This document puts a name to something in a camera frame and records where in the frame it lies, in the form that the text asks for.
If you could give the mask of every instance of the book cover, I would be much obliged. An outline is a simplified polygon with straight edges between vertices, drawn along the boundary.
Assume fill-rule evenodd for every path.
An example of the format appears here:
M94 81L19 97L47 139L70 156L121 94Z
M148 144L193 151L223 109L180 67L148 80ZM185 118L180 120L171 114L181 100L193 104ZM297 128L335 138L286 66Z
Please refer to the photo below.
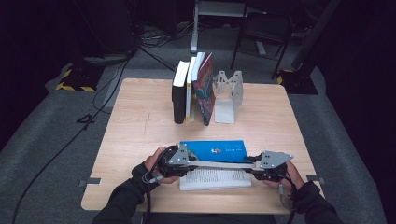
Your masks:
M174 108L174 121L181 124L186 116L186 77L190 62L180 61L172 83L172 102Z
M191 82L192 82L192 70L195 65L195 60L196 60L196 57L191 57L189 71L187 72L186 121L193 120L193 117L191 118L191 95L193 94Z
M196 80L192 80L196 101L200 108L203 122L208 126L212 117L216 96L213 92L213 57L212 53L205 56L198 71Z
M187 146L189 156L198 161L249 163L244 161L248 154L243 140L181 141L180 144Z

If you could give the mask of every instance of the wooden table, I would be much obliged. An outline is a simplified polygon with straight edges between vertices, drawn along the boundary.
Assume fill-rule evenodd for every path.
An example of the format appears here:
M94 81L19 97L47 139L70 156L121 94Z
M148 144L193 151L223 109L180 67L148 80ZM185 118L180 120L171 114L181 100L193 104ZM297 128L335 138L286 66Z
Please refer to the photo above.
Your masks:
M292 154L303 179L316 175L288 95L280 85L244 83L244 100L235 124L212 120L175 124L171 102L172 81L126 78L120 87L91 177L102 178L87 186L82 199L86 210L101 210L112 190L131 177L131 170L159 146L181 140L242 139L247 154L264 150ZM251 188L180 191L179 183L152 191L153 212L285 214L277 189L252 179ZM139 211L146 211L146 203Z

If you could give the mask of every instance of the book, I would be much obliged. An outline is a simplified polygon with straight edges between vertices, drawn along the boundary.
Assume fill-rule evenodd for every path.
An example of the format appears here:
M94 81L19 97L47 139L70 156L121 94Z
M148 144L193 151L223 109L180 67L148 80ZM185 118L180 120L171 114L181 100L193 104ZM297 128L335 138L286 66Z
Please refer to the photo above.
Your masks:
M195 65L196 57L191 57L189 71L187 72L187 91L186 91L186 121L193 121L194 117L192 116L193 111L191 110L191 95L192 92L192 70Z
M248 153L243 140L180 141L180 144L186 146L189 156L197 161L251 163L244 160Z
M172 102L174 108L174 121L181 124L186 116L186 77L190 62L180 61L172 82Z
M216 101L215 93L213 92L213 57L212 53L205 56L198 70L197 77L192 78L192 85L194 87L196 101L200 108L202 119L205 126L210 123L212 117L213 107Z
M180 190L251 187L250 175L242 169L198 167L180 178Z

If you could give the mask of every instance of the white book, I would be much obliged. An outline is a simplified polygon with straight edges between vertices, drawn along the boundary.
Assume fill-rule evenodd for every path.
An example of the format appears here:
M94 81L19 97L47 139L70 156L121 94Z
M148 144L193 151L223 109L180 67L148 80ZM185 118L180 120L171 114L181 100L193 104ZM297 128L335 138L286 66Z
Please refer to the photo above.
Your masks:
M251 187L250 174L242 169L198 167L180 178L180 190Z
M194 121L193 113L191 113L191 91L192 91L192 69L195 64L196 57L191 57L189 71L187 72L187 90L186 90L186 121Z

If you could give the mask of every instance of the yellow black striped tape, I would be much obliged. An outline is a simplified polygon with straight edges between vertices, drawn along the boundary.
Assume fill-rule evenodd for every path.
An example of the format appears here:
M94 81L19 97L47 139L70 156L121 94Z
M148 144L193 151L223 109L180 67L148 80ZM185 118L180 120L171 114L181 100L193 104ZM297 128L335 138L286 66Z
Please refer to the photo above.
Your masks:
M91 86L79 86L79 85L71 85L67 84L67 82L70 82L70 74L72 72L72 67L69 67L69 69L64 73L64 76L62 77L61 81L59 84L56 86L56 90L64 90L64 91L96 91L95 87Z

